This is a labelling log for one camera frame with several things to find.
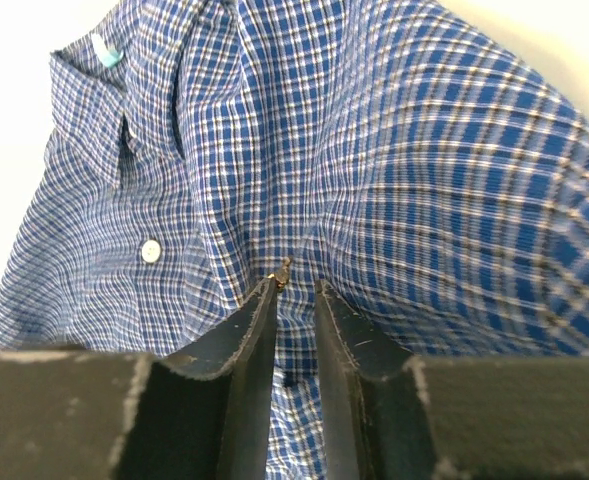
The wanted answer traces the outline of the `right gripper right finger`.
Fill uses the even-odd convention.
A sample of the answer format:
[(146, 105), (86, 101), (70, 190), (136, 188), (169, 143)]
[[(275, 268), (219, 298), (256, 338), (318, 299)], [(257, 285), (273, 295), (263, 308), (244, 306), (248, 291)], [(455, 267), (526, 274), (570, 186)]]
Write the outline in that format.
[(589, 479), (589, 357), (403, 349), (316, 285), (331, 479)]

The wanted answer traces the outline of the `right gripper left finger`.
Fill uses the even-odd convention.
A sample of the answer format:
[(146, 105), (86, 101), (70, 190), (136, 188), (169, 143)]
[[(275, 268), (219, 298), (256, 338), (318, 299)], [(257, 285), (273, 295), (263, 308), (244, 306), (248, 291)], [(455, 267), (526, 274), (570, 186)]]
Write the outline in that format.
[(180, 351), (0, 351), (0, 479), (260, 479), (277, 288)]

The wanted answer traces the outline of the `gold flower brooch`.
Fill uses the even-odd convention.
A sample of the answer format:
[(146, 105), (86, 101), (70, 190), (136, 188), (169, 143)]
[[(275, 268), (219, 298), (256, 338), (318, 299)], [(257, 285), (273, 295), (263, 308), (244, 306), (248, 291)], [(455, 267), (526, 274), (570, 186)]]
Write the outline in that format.
[(289, 283), (291, 264), (292, 258), (286, 257), (279, 269), (268, 275), (268, 277), (274, 281), (278, 292), (282, 292)]

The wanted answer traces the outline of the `blue plaid button shirt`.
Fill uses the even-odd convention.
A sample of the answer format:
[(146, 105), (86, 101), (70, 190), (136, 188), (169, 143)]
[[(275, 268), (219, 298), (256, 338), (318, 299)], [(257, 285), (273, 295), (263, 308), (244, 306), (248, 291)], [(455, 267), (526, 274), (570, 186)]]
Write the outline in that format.
[(50, 58), (0, 350), (166, 356), (291, 261), (268, 479), (326, 475), (315, 283), (418, 354), (589, 356), (589, 120), (435, 1), (122, 1)]

